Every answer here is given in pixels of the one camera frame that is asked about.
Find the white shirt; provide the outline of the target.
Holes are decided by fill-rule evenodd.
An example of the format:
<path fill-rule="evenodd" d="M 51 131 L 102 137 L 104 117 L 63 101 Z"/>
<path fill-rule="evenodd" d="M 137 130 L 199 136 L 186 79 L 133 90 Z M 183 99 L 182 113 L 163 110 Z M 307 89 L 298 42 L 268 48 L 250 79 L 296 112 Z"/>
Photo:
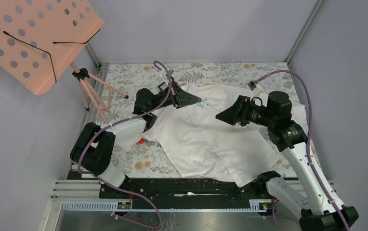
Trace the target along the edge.
<path fill-rule="evenodd" d="M 280 159 L 255 124 L 232 126 L 215 118 L 233 105 L 239 95 L 250 97 L 251 90 L 194 83 L 184 85 L 184 90 L 208 99 L 210 104 L 204 109 L 197 104 L 158 109 L 150 130 L 117 141 L 117 145 L 129 150 L 141 138 L 157 141 L 182 177 L 202 176 L 234 182 L 238 187 L 269 171 Z"/>

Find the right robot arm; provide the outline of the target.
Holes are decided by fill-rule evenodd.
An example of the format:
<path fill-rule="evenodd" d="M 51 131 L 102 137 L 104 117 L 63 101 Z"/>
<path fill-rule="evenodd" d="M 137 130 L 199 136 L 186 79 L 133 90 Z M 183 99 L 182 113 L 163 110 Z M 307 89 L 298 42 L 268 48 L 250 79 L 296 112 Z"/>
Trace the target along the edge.
<path fill-rule="evenodd" d="M 292 165 L 305 195 L 290 187 L 275 171 L 258 176 L 256 192 L 262 198 L 273 196 L 298 219 L 303 231 L 347 231 L 359 218 L 353 206 L 346 206 L 328 183 L 310 151 L 309 138 L 291 117 L 289 96 L 273 91 L 266 105 L 255 97 L 238 96 L 235 103 L 216 115 L 230 125 L 254 123 L 267 127 L 270 141 Z"/>

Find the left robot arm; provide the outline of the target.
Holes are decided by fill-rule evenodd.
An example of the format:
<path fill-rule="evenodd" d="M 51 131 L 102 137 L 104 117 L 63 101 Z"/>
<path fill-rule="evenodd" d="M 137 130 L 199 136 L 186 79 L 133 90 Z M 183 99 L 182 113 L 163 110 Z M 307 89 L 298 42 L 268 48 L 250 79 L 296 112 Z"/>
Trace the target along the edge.
<path fill-rule="evenodd" d="M 87 123 L 70 152 L 70 159 L 99 180 L 111 184 L 110 190 L 116 197 L 125 197 L 129 193 L 129 185 L 124 181 L 126 176 L 111 163 L 115 143 L 152 128 L 157 119 L 153 111 L 159 108 L 170 105 L 182 108 L 201 101 L 175 81 L 171 87 L 160 89 L 158 94 L 140 89 L 136 93 L 134 116 L 109 125 Z"/>

